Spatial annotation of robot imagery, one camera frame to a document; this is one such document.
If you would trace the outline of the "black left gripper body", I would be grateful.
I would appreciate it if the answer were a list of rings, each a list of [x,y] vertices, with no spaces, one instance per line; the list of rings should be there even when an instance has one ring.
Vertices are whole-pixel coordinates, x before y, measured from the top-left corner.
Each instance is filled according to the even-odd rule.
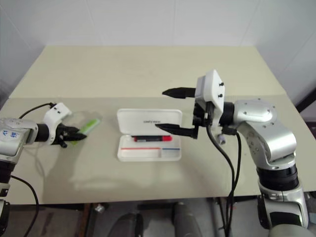
[[[61,148],[67,148],[65,139],[68,137],[71,129],[69,126],[64,124],[59,124],[56,128],[55,139],[52,142],[52,145],[59,145]]]

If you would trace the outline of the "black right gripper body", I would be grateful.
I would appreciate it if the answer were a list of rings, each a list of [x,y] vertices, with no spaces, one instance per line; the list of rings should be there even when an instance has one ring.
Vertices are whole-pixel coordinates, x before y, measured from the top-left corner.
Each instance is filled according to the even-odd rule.
[[[215,108],[213,102],[206,102],[203,107],[195,100],[193,110],[194,128],[211,126],[215,119]]]

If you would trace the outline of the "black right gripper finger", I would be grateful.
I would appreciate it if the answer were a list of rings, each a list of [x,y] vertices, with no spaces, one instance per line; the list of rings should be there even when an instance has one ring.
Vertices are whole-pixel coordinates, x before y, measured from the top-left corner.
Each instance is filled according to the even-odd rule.
[[[194,98],[195,97],[195,88],[190,87],[177,87],[170,88],[162,92],[162,95],[166,95],[172,98],[177,99],[186,99],[186,98]]]
[[[183,128],[178,124],[169,124],[169,123],[159,123],[159,124],[155,124],[155,126],[173,135],[186,136],[193,139],[198,138],[197,126],[194,128]]]

